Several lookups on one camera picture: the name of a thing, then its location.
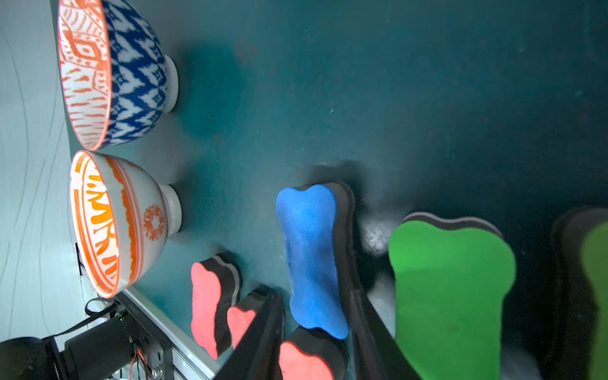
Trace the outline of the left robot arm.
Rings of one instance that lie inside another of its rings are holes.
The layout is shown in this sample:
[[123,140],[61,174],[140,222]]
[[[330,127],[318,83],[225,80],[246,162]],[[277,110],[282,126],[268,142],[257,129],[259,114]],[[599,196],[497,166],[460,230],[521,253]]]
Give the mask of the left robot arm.
[[21,337],[1,343],[2,379],[106,379],[136,352],[138,327],[131,315],[111,318],[64,344]]

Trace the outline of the green eraser bottom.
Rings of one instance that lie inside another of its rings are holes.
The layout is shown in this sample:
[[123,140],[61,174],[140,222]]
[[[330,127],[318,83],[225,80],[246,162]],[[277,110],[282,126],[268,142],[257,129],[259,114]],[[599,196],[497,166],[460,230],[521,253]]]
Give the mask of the green eraser bottom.
[[581,208],[554,229],[558,264],[552,379],[607,378],[607,210]]
[[396,343],[422,379],[500,378],[515,255],[482,218],[413,212],[389,239]]

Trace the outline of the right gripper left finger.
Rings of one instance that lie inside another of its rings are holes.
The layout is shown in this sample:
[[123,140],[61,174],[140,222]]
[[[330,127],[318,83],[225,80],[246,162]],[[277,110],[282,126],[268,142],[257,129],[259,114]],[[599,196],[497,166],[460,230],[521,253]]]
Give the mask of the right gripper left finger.
[[282,379],[279,355],[284,339],[283,296],[269,291],[244,336],[215,375],[220,379]]

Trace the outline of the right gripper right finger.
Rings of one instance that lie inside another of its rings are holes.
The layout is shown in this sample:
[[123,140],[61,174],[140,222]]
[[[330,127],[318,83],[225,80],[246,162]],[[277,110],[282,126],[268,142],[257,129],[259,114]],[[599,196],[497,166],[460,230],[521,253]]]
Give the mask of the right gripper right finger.
[[350,327],[357,379],[420,379],[360,290],[350,294]]

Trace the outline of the red eraser top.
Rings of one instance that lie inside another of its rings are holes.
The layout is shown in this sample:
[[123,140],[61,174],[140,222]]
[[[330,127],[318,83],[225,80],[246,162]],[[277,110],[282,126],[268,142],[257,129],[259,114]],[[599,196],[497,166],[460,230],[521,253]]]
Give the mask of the red eraser top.
[[345,379],[348,352],[343,340],[322,329],[299,326],[280,345],[283,379]]
[[231,333],[233,349],[237,348],[247,329],[259,313],[264,301],[273,291],[269,286],[261,284],[229,308],[227,323]]

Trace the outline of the pink eraser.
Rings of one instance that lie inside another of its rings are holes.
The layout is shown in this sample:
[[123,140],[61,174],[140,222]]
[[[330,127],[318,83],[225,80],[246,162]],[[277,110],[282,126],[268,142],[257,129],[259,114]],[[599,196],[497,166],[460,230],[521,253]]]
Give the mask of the pink eraser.
[[232,344],[227,312],[240,299],[242,277],[237,266],[217,254],[193,264],[191,282],[191,331],[195,342],[217,360]]

